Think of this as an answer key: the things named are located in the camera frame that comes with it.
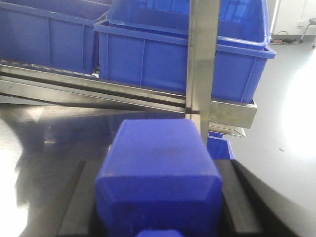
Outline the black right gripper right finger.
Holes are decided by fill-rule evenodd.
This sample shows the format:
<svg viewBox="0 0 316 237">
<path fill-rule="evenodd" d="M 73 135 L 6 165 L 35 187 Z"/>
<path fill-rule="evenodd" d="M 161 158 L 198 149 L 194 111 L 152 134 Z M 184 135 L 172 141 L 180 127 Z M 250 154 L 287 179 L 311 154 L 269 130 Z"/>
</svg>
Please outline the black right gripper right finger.
<svg viewBox="0 0 316 237">
<path fill-rule="evenodd" d="M 216 159 L 223 178 L 221 237 L 297 237 L 286 222 L 300 207 L 237 160 Z"/>
</svg>

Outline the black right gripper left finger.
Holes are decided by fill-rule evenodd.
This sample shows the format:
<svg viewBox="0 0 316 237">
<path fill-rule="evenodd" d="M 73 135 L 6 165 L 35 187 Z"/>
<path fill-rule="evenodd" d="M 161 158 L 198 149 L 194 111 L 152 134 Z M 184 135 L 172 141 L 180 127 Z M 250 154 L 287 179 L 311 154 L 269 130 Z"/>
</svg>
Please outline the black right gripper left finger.
<svg viewBox="0 0 316 237">
<path fill-rule="evenodd" d="M 84 163 L 58 231 L 59 237 L 102 236 L 103 228 L 95 208 L 95 179 L 100 166 L 101 161 Z"/>
</svg>

